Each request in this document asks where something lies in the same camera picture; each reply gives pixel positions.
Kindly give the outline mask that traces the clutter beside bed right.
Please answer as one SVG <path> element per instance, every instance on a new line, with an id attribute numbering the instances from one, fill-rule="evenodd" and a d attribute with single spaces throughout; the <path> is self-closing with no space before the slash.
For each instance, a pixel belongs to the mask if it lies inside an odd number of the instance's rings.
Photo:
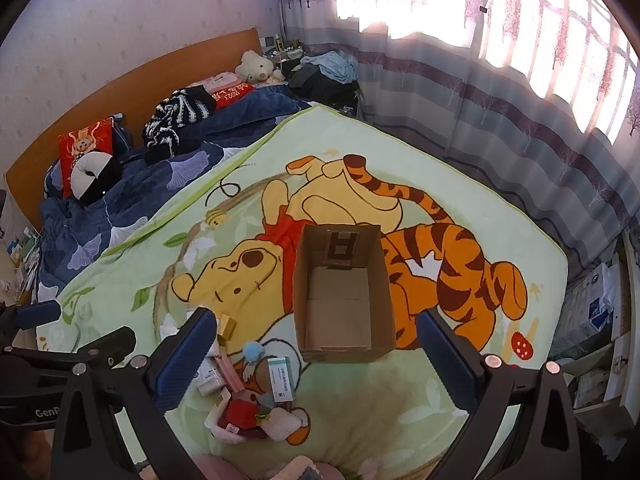
<path id="1" fill-rule="evenodd" d="M 578 429 L 616 460 L 639 428 L 639 246 L 629 232 L 566 290 L 549 356 L 562 366 Z"/>

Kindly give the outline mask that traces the items on floor left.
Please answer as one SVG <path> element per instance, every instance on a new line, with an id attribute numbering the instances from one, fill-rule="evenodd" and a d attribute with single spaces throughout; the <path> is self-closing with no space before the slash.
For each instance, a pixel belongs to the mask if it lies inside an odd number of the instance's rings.
<path id="1" fill-rule="evenodd" d="M 1 240 L 1 302 L 26 306 L 32 302 L 40 263 L 41 236 L 30 226 L 18 237 Z"/>

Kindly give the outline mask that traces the white packet box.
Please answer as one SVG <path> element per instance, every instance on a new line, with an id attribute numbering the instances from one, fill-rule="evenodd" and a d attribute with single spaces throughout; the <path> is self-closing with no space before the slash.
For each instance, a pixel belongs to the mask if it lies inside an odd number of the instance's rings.
<path id="1" fill-rule="evenodd" d="M 206 356 L 198 367 L 198 371 L 194 377 L 194 385 L 202 396 L 210 396 L 224 388 L 227 384 L 221 371 L 218 370 L 215 360 Z"/>

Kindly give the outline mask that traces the small yellow box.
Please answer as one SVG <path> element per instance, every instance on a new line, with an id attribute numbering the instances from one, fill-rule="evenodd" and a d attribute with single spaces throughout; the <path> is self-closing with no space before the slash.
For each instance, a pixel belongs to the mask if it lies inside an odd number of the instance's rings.
<path id="1" fill-rule="evenodd" d="M 217 337 L 223 341 L 228 341 L 235 330 L 236 322 L 228 314 L 217 314 Z"/>

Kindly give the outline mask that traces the pink tube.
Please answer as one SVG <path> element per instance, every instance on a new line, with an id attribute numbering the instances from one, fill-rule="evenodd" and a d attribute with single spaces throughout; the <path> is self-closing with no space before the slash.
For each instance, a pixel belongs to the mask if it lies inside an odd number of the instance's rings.
<path id="1" fill-rule="evenodd" d="M 238 374 L 238 372 L 234 368 L 229 357 L 224 352 L 220 352 L 220 355 L 216 356 L 215 361 L 221 372 L 222 377 L 224 378 L 224 381 L 227 384 L 227 387 L 233 393 L 238 393 L 243 391 L 245 389 L 244 382 L 242 381 L 241 376 Z"/>

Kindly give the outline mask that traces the wooden headboard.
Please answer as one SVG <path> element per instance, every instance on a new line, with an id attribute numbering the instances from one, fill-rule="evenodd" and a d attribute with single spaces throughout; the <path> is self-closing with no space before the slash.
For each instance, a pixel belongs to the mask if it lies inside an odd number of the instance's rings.
<path id="1" fill-rule="evenodd" d="M 157 103 L 191 82 L 232 70 L 245 51 L 259 48 L 256 29 L 232 32 L 154 58 L 99 88 L 43 130 L 6 172 L 17 209 L 34 228 L 42 227 L 43 177 L 58 157 L 60 134 L 122 113 L 134 145 L 140 146 L 142 127 Z"/>

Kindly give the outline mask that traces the blue pompom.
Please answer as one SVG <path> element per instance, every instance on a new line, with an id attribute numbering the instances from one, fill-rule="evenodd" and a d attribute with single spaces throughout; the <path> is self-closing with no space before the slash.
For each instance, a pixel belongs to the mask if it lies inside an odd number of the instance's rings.
<path id="1" fill-rule="evenodd" d="M 247 363 L 257 363 L 265 354 L 265 348 L 257 341 L 249 341 L 244 344 L 242 355 Z"/>

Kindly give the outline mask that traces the red plastic box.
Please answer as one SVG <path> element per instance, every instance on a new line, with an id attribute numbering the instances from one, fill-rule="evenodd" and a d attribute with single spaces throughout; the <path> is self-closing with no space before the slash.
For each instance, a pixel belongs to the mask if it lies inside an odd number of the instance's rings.
<path id="1" fill-rule="evenodd" d="M 255 418 L 259 409 L 260 406 L 256 403 L 232 399 L 224 412 L 224 420 L 237 426 L 242 437 L 264 440 L 267 439 L 267 434 Z"/>

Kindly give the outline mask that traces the green cartoon fleece blanket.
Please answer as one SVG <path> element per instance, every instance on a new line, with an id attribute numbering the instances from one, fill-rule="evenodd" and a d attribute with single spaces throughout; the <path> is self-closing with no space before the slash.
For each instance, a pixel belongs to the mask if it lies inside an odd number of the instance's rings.
<path id="1" fill-rule="evenodd" d="M 548 356 L 562 250 L 496 193 L 322 106 L 238 154 L 172 162 L 168 201 L 67 255 L 38 347 L 74 352 L 127 326 L 150 354 L 198 308 L 217 325 L 167 418 L 187 450 L 265 478 L 305 455 L 359 478 L 434 468 L 468 412 L 428 362 L 438 315 L 511 366 Z"/>

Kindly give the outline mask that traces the white teal medicine box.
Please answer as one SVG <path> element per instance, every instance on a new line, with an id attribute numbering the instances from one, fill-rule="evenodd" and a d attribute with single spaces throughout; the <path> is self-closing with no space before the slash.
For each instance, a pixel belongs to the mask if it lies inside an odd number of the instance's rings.
<path id="1" fill-rule="evenodd" d="M 288 358 L 267 360 L 271 394 L 277 404 L 294 401 L 294 382 Z"/>

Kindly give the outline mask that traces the black white striped garment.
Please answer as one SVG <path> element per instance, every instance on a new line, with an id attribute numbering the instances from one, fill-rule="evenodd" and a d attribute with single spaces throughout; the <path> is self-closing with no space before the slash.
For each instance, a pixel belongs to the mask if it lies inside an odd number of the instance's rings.
<path id="1" fill-rule="evenodd" d="M 180 131 L 209 118 L 216 107 L 216 100 L 201 84 L 177 89 L 160 101 L 142 130 L 146 164 L 151 166 L 179 155 L 186 144 L 180 139 Z"/>

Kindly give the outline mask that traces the brown cardboard box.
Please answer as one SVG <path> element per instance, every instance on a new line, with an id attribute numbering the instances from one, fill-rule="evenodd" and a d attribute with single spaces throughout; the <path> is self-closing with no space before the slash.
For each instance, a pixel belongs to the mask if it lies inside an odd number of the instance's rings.
<path id="1" fill-rule="evenodd" d="M 369 363 L 396 348 L 378 226 L 305 226 L 293 271 L 297 347 L 307 363 Z"/>

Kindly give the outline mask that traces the white teddy bear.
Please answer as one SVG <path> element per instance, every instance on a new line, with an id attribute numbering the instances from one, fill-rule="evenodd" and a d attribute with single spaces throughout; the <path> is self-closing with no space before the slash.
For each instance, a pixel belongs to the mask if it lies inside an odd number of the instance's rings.
<path id="1" fill-rule="evenodd" d="M 242 54 L 241 63 L 235 67 L 234 72 L 243 82 L 253 86 L 285 82 L 282 72 L 274 67 L 273 62 L 253 50 L 247 50 Z"/>

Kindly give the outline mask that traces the pile of dark clothes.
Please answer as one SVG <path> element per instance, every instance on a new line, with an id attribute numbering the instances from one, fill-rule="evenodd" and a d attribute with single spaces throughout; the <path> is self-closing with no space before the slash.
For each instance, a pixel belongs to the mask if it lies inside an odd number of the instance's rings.
<path id="1" fill-rule="evenodd" d="M 332 107 L 346 116 L 357 115 L 360 88 L 355 67 L 337 52 L 306 61 L 284 61 L 282 74 L 299 99 Z"/>

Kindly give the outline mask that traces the striped grey purple curtain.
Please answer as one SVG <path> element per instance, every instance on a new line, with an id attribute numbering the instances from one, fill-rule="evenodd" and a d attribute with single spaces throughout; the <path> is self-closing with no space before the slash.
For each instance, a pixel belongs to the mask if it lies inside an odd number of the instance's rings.
<path id="1" fill-rule="evenodd" d="M 639 229 L 639 55 L 602 0 L 280 0 L 360 114 L 524 211 L 578 278 Z"/>

